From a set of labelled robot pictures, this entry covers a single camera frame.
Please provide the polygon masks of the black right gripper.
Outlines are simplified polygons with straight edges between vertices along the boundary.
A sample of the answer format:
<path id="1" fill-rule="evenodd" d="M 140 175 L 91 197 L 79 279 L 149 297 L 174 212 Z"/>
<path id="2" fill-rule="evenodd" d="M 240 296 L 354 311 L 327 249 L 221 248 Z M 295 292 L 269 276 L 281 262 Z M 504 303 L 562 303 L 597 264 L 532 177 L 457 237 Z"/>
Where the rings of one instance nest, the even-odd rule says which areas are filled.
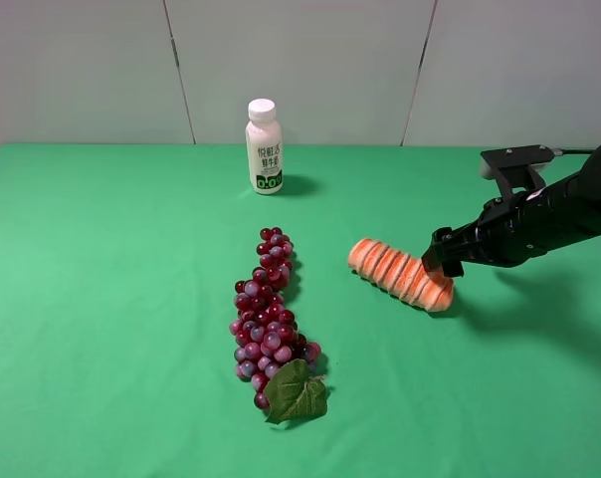
<path id="1" fill-rule="evenodd" d="M 449 259 L 444 243 L 449 236 Z M 518 193 L 491 203 L 478 219 L 456 229 L 435 230 L 422 256 L 427 273 L 464 276 L 465 263 L 516 267 L 554 249 L 554 199 L 549 191 Z"/>

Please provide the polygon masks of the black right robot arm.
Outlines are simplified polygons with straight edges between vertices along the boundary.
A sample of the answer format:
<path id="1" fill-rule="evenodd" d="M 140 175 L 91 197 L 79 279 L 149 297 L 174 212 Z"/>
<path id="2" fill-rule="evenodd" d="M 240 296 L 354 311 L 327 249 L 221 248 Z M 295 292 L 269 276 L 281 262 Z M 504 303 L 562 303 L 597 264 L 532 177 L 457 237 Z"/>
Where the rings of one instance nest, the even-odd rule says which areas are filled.
<path id="1" fill-rule="evenodd" d="M 436 230 L 422 257 L 425 270 L 456 278 L 465 263 L 512 268 L 601 236 L 601 145 L 579 171 L 546 184 L 538 168 L 565 153 L 543 144 L 483 151 L 500 195 L 475 221 Z"/>

